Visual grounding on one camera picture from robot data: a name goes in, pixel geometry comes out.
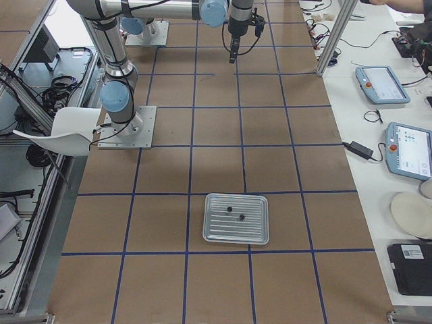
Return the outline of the blue teach pendant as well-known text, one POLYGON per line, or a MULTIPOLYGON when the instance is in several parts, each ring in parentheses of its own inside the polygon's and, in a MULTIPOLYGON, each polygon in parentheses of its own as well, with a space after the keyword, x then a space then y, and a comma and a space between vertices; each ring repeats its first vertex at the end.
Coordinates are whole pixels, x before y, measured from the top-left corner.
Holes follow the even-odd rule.
POLYGON ((355 76, 366 98, 374 105, 407 104, 410 97, 387 66, 358 66, 355 76))
POLYGON ((391 173, 428 180, 431 177, 431 131, 391 122, 385 130, 385 162, 391 173))

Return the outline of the black laptop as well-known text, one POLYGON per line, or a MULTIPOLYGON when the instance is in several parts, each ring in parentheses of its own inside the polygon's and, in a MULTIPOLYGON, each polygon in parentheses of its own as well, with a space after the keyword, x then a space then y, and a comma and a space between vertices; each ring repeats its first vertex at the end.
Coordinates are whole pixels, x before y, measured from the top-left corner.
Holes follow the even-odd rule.
POLYGON ((431 296, 430 244, 392 244, 387 253, 400 294, 431 296))

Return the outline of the silver ribbed metal tray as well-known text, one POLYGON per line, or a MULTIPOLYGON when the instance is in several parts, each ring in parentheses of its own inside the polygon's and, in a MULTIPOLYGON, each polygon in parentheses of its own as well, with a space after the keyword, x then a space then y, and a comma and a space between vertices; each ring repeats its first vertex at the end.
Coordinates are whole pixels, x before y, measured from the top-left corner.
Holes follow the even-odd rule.
POLYGON ((266 197, 210 193, 205 199, 202 236, 207 242, 266 245, 269 203, 266 197), (246 217, 239 220, 239 215, 246 217))

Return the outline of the beige round plate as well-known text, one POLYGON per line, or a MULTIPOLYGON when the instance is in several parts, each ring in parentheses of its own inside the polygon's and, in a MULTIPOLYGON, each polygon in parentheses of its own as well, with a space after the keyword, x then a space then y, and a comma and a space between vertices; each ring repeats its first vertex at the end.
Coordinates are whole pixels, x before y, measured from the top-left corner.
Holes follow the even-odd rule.
POLYGON ((431 239, 431 205, 421 195, 410 192, 395 195, 391 213, 407 233, 420 239, 431 239))

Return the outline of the lower blue teach pendant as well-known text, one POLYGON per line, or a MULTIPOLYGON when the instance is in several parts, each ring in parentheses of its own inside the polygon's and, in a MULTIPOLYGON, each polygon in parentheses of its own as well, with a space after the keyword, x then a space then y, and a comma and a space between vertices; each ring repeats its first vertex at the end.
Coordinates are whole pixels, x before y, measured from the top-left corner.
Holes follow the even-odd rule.
POLYGON ((431 131, 391 122, 385 130, 385 162, 391 173, 428 180, 431 177, 431 131))

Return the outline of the white plastic chair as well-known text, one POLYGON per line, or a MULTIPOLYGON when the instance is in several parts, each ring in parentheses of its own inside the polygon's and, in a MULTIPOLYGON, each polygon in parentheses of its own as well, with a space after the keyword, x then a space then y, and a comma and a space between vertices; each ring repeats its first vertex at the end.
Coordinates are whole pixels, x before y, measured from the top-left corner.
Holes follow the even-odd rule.
POLYGON ((50 136, 32 136, 13 130, 13 133, 30 139, 43 149, 67 156, 88 156, 92 131, 97 125, 101 109, 64 107, 54 118, 50 136))

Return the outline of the upper blue teach pendant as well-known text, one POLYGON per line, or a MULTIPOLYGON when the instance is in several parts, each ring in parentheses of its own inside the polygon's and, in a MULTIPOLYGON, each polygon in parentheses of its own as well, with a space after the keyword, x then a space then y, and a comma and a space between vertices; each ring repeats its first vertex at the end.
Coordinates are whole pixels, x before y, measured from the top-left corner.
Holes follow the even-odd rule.
POLYGON ((374 105, 407 104, 410 97, 387 66, 358 66, 355 76, 366 98, 374 105))

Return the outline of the aluminium frame post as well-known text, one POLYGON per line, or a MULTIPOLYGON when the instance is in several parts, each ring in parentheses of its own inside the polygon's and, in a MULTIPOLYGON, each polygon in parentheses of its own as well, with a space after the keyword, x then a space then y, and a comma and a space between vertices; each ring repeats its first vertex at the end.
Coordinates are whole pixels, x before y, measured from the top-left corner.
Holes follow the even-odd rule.
POLYGON ((325 70, 327 69, 330 59, 333 56, 333 52, 335 51, 335 48, 343 35, 345 27, 350 20, 350 16, 354 11, 356 3, 357 1, 355 0, 348 0, 344 1, 342 4, 340 12, 334 22, 333 28, 331 29, 331 34, 329 35, 325 48, 318 60, 318 65, 316 68, 317 76, 323 76, 325 70))

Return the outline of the black power adapter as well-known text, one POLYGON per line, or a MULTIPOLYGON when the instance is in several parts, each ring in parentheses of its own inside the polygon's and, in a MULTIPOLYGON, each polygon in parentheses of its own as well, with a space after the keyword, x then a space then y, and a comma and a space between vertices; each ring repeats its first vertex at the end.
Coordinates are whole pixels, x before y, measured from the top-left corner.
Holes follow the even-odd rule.
POLYGON ((369 160, 372 158, 373 150, 363 146, 362 144, 352 141, 350 143, 343 142, 342 143, 344 147, 350 151, 351 153, 354 153, 355 155, 362 157, 363 159, 369 160))

